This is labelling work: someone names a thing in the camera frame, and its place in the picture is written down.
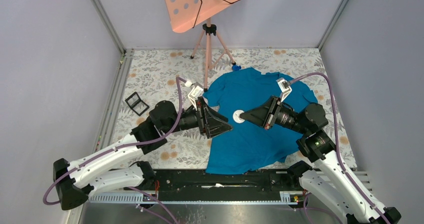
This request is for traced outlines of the round white pin badge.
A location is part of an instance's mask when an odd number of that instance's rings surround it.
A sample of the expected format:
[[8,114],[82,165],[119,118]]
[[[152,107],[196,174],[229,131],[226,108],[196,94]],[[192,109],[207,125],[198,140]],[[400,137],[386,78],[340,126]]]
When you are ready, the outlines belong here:
[[235,123],[243,123],[244,119],[241,118],[241,114],[243,114],[244,111],[243,110],[235,110],[232,117]]

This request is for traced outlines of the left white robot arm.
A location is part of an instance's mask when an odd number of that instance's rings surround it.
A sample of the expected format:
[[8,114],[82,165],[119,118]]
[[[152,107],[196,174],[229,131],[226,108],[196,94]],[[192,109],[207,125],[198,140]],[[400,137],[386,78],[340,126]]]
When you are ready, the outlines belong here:
[[144,156],[167,143],[166,134],[198,129],[213,138],[232,130],[226,117],[198,97],[188,109],[176,110],[170,101],[160,101],[148,118],[118,142],[75,161],[61,158],[53,164],[53,180],[62,210],[84,204],[95,194],[124,187],[150,189],[156,175],[147,161],[136,161],[128,168],[119,163]]

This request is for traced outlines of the blue t-shirt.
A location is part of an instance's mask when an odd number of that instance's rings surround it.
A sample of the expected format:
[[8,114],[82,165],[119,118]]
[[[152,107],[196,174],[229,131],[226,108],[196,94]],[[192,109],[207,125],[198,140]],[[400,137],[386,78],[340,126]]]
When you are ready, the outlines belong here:
[[292,80],[280,72],[262,74],[254,68],[225,73],[203,94],[208,105],[218,107],[219,114],[228,118],[232,130],[214,137],[206,168],[210,174],[243,174],[250,170],[284,162],[298,151],[296,141],[301,134],[273,126],[269,130],[248,121],[238,123],[233,114],[248,111],[263,104],[271,96],[279,96],[278,79]]

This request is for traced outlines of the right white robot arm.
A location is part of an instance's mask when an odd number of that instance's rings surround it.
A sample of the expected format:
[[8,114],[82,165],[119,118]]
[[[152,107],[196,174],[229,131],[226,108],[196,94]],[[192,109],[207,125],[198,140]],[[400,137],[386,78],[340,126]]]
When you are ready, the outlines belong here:
[[335,143],[323,130],[328,120],[322,105],[311,103],[296,113],[280,98],[272,96],[261,106],[238,116],[266,130],[279,125],[302,135],[296,142],[299,150],[330,183],[322,181],[306,162],[299,161],[288,169],[288,186],[308,190],[334,212],[340,223],[400,221],[400,212],[395,207],[386,207],[370,193],[338,155]]

